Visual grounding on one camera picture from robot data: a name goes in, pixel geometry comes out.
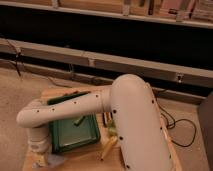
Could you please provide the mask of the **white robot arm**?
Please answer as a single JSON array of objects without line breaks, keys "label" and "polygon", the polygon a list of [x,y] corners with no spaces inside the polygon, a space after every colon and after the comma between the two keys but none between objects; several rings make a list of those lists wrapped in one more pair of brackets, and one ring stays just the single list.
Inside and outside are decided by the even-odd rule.
[{"label": "white robot arm", "polygon": [[125,74],[102,90],[54,105],[31,102],[17,115],[18,125],[33,130],[51,121],[111,112],[127,171],[173,171],[174,162],[159,107],[150,86]]}]

